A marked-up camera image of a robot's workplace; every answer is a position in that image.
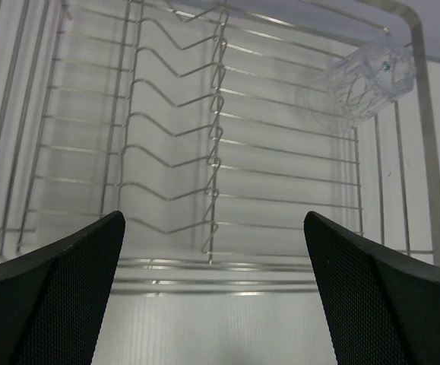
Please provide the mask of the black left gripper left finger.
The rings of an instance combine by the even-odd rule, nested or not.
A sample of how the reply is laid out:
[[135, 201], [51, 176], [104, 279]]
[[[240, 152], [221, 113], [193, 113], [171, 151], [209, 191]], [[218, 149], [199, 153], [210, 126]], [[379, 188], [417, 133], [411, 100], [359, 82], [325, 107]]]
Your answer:
[[0, 364], [89, 364], [125, 235], [114, 211], [0, 263]]

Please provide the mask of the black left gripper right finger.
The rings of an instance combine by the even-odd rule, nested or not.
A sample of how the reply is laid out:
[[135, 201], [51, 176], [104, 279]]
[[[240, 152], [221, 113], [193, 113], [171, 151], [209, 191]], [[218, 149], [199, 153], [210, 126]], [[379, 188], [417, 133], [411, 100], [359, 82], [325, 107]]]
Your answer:
[[440, 364], [440, 267], [314, 211], [304, 234], [338, 364]]

